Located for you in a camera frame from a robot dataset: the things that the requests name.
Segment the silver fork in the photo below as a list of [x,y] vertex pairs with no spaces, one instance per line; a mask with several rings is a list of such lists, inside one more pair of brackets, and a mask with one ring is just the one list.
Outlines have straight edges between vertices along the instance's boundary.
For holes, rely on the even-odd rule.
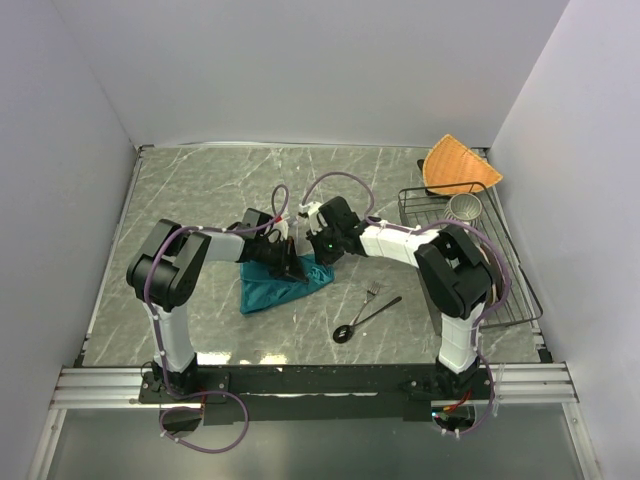
[[366,290],[365,299],[357,311],[354,318],[349,323],[349,326],[354,326],[355,323],[360,319],[364,309],[368,306],[368,304],[378,295],[381,289],[381,283],[378,281],[374,281]]

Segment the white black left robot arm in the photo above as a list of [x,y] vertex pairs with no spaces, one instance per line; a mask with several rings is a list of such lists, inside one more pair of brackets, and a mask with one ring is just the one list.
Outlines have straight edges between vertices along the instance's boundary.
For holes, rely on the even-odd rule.
[[186,303],[207,262],[254,263],[264,267],[269,278],[309,284],[280,216],[249,208],[227,229],[159,220],[129,264],[126,282],[145,304],[152,326],[154,378],[177,402],[190,400],[199,388]]

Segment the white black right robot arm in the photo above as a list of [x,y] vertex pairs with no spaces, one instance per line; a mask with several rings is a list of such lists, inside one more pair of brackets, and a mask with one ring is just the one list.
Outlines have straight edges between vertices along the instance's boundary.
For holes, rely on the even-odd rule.
[[496,276],[465,229],[447,223],[425,231],[368,216],[338,196],[299,206],[316,262],[331,265],[344,254],[395,260],[416,268],[441,317],[441,345],[432,385],[460,398],[478,370],[477,323]]

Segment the teal satin napkin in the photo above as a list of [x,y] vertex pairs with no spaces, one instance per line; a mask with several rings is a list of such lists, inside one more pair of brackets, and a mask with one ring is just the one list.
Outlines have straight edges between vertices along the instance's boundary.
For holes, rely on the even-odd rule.
[[240,266],[240,313],[250,315],[311,295],[335,280],[332,266],[315,262],[313,254],[299,256],[307,283],[270,276],[266,266],[257,262]]

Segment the black spoon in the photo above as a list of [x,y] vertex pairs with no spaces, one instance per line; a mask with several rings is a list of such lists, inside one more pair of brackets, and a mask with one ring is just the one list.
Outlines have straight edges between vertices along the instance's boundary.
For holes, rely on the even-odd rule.
[[372,320],[374,317],[385,312],[386,310],[395,306],[396,304],[400,303],[402,300],[403,300],[402,296],[396,296],[395,298],[387,302],[385,305],[383,305],[373,313],[369,314],[364,319],[358,320],[353,324],[345,324],[337,327],[332,334],[333,341],[337,344],[343,344],[348,342],[353,337],[356,329],[360,325],[365,324],[366,322]]

